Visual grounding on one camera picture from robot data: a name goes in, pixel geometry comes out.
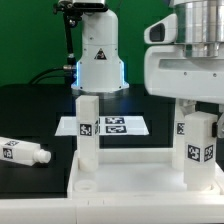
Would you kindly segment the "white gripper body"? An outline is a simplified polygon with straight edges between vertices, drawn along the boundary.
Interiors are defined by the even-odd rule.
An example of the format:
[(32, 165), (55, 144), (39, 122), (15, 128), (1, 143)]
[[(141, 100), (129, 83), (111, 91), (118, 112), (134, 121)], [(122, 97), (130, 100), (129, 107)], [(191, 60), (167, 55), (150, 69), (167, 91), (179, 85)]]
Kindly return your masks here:
[(144, 84), (151, 95), (224, 104), (224, 46), (212, 58), (186, 58), (180, 45), (149, 47)]

